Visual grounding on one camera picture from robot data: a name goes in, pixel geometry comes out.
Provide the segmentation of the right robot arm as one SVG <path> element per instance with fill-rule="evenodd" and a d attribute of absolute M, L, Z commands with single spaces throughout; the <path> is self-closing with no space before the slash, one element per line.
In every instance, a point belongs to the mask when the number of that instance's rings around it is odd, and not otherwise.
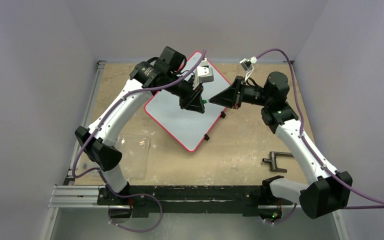
<path fill-rule="evenodd" d="M 261 106 L 261 118 L 289 149 L 305 175 L 306 184 L 275 176 L 262 182 L 260 196 L 268 204 L 285 199 L 301 206 L 311 219 L 330 214 L 348 205 L 353 179 L 347 171 L 340 172 L 317 150 L 301 121 L 287 102 L 290 86 L 285 74 L 271 72 L 264 86 L 247 85 L 243 76 L 209 99 L 212 104 L 238 109 L 243 103 Z"/>

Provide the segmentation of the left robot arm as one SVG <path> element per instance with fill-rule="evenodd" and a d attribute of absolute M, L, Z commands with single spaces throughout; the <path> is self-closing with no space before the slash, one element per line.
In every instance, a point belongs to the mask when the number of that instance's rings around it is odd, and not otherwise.
<path fill-rule="evenodd" d="M 201 95 L 204 88 L 197 70 L 206 59 L 205 55 L 203 51 L 197 62 L 182 73 L 188 62 L 186 56 L 166 46 L 160 56 L 142 61 L 133 68 L 120 94 L 97 120 L 75 130 L 81 147 L 78 155 L 85 153 L 96 164 L 95 170 L 111 189 L 109 197 L 116 204 L 122 205 L 129 199 L 129 183 L 120 167 L 123 154 L 115 147 L 119 133 L 137 110 L 159 91 L 177 96 L 182 110 L 203 114 L 205 107 Z"/>

